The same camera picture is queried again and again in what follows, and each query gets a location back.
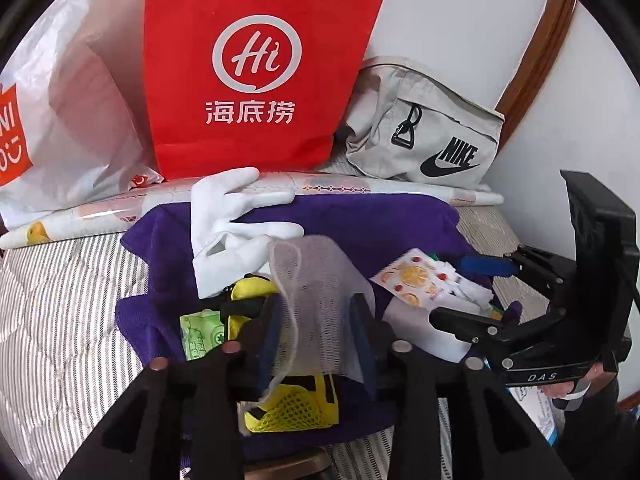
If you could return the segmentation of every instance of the mattress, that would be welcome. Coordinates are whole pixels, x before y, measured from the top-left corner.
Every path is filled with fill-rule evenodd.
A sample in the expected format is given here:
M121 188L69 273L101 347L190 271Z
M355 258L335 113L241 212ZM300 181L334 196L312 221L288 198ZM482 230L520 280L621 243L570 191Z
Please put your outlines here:
M462 207L458 229L481 253L518 240L492 206ZM58 477L92 428L142 370L118 331L120 298L145 293L148 269L99 235L9 250L0 271L0 431L34 480ZM503 304L521 300L524 319L545 300L516 278L497 278ZM446 417L441 416L446 437ZM328 451L343 479L386 478L393 430ZM443 476L450 467L443 450Z

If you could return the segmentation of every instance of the orange uniqlo logo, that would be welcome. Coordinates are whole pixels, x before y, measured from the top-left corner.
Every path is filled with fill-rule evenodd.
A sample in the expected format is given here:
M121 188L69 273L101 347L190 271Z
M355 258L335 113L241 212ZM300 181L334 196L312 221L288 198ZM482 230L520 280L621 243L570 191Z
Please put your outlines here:
M13 85L0 94L0 186L15 180L31 166Z

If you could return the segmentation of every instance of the human hand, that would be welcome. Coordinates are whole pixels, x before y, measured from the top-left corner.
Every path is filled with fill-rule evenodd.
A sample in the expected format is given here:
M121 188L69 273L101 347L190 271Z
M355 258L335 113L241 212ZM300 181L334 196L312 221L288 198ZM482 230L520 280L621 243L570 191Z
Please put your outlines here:
M609 384L616 377L615 373L605 372L602 367L602 363L594 364L585 375L585 379L591 381L591 386L586 393L587 397L594 396L600 390L602 390L607 384ZM574 389L575 383L558 383L558 384L546 384L540 386L540 389L547 397L552 399L563 399Z

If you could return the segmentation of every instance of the printed wrapper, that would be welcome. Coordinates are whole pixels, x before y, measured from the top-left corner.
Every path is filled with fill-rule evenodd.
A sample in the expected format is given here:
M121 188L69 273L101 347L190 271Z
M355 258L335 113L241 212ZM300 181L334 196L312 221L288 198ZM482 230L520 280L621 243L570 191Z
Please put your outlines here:
M371 281L405 303L422 308L433 306L443 294L453 294L489 309L494 297L489 289L460 276L451 264L433 260L417 248L386 266Z
M420 249L411 249L377 273L371 281L413 306L427 307L441 294L453 292L458 275Z
M53 212L37 222L4 234L0 237L0 249L124 232L158 205L189 202L191 187L197 181L199 178L186 178L153 184L113 198ZM433 196L453 206L461 205L458 199L460 190L452 187L327 173L264 173L243 190L260 193L289 189L293 189L296 195L411 193ZM464 205L497 205L503 200L501 195L492 192L465 193L467 200Z

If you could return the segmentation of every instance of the gray nike waist bag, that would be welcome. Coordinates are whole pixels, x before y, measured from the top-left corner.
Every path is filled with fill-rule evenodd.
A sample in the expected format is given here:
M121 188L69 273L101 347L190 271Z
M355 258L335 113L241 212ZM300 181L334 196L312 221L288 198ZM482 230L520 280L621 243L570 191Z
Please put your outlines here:
M349 103L348 161L376 178L473 188L494 161L504 116L397 57L366 61Z

